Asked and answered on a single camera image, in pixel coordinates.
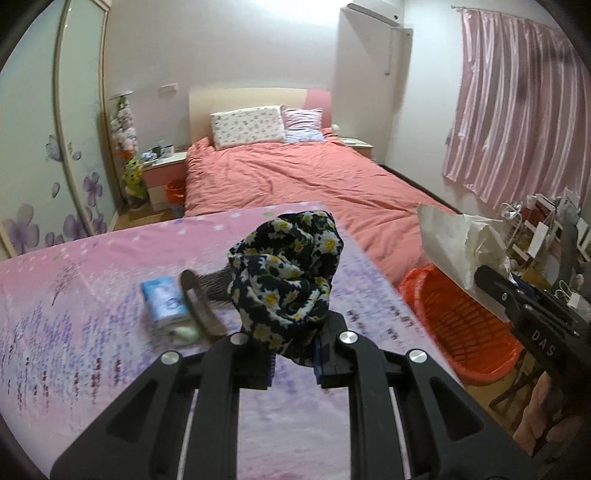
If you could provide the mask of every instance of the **wooden floor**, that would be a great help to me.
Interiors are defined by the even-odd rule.
[[[119,219],[115,224],[114,230],[123,230],[126,228],[133,228],[134,226],[149,225],[151,223],[165,222],[174,219],[172,210],[164,210],[162,212],[155,212],[148,204],[146,207],[121,213]],[[466,391],[482,406],[484,409],[499,423],[509,434],[513,434],[516,428],[516,422],[521,418],[521,411],[525,402],[528,400],[528,389],[524,388],[521,395],[518,396],[515,402],[511,403],[507,408],[501,404],[499,408],[491,410],[488,404],[491,400],[507,388],[515,379],[517,372],[513,370],[504,379],[486,387],[466,386]]]
[[[165,222],[173,218],[174,214],[171,209],[155,212],[152,210],[152,206],[147,204],[142,209],[120,213],[113,230],[124,230],[126,228],[133,228],[134,226]]]

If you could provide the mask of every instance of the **black floral scarf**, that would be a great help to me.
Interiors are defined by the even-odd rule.
[[[228,253],[228,288],[245,330],[295,363],[313,365],[343,241],[327,212],[281,215]]]

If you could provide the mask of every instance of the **pink striped pillow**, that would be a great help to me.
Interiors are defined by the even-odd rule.
[[[285,126],[285,143],[323,142],[322,108],[304,110],[281,107]]]

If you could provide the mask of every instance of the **pink duvet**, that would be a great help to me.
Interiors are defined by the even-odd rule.
[[[395,286],[408,270],[427,263],[417,206],[446,209],[334,136],[222,151],[204,138],[189,149],[187,164],[187,216],[321,201]]]

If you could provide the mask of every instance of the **purple flower decal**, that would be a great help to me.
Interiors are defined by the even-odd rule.
[[[78,269],[78,264],[72,263],[67,263],[60,268],[60,271],[53,280],[53,285],[51,285],[51,288],[53,289],[52,305],[55,305],[57,296],[61,292],[70,288],[71,281],[76,278],[76,275],[78,275]]]
[[[74,152],[74,149],[72,148],[72,142],[68,143],[68,152],[74,160],[80,160],[82,158],[82,152]]]
[[[7,230],[10,241],[18,255],[26,253],[26,248],[35,248],[39,245],[39,226],[31,223],[33,220],[33,207],[23,203],[17,212],[17,221],[4,220],[4,228]]]
[[[57,138],[55,135],[49,136],[49,143],[45,145],[45,151],[47,152],[47,159],[48,160],[55,160],[55,161],[63,161],[63,157],[61,156],[60,145],[57,143]]]
[[[96,198],[103,196],[103,186],[99,183],[99,174],[92,172],[90,177],[84,177],[82,187],[88,192],[88,206],[96,206]]]
[[[74,215],[68,215],[64,221],[64,235],[71,238],[72,240],[78,240],[80,238],[86,238],[88,233],[84,228],[84,223]]]
[[[56,195],[59,193],[59,191],[60,191],[60,184],[59,184],[59,182],[55,182],[53,184],[53,187],[51,187],[51,198],[54,199],[56,197]]]
[[[97,234],[107,233],[107,224],[103,221],[105,215],[99,213],[99,216],[92,220],[92,226],[95,228]]]
[[[45,246],[46,247],[53,247],[54,245],[60,245],[62,243],[64,243],[64,236],[62,234],[59,234],[58,236],[56,236],[55,233],[49,232],[45,236]]]

